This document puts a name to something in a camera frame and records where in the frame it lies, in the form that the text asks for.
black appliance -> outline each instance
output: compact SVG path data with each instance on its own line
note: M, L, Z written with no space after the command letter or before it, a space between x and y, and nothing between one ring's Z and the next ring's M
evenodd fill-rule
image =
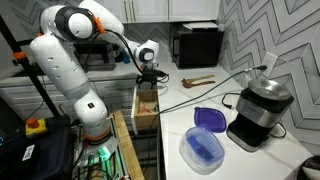
M23 126L6 140L6 144L0 146L0 179L72 178L73 140L70 119L61 116L46 121L46 134L27 139Z
M251 80L240 93L228 137L246 151L257 151L293 100L290 91L275 81Z
M217 28L190 30L181 23L170 24L170 53L179 69L216 66L222 39Z

black microwave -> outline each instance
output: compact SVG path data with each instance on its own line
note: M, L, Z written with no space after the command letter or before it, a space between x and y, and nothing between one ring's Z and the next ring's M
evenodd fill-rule
M216 66L222 39L218 29L189 30L179 23L170 24L170 53L179 69Z

kitchen counter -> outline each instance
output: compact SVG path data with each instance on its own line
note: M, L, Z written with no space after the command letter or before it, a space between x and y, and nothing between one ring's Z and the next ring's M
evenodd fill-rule
M214 74L214 80L217 84L229 77L229 74L220 66L191 70L177 70L175 66L167 66L165 69L171 75L167 84L158 85L161 110L194 98L214 86L205 85L185 89L181 84L183 78ZM183 134L195 126L194 108L218 109L225 115L227 124L229 124L236 118L237 111L225 108L221 104L222 97L227 92L240 92L241 89L242 87L231 79L201 99L189 103L190 106L183 106L176 111L161 114L167 179L294 179L294 170L312 155L290 133L284 139L270 137L265 145L254 153L243 150L229 139L226 132L216 133L216 137L225 149L225 157L221 167L209 175L200 175L194 172L180 155L179 143ZM229 95L225 102L235 106L237 99L238 96Z

blue lid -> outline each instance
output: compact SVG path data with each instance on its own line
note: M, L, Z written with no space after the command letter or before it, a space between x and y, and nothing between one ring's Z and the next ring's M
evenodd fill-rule
M208 127L212 132L221 133L227 128L226 118L217 109L195 108L194 123L196 126Z
M193 127L186 132L186 140L205 164L212 164L224 158L224 150L216 136L203 127Z

plastic container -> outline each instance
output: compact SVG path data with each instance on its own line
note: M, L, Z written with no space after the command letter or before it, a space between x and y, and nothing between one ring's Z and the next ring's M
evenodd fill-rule
M180 141L179 151L199 174L210 174L223 162L224 149L216 136L204 127L190 128Z
M206 126L215 133L221 133L226 130L226 118L221 111L199 107L196 107L194 110L194 124L196 126Z

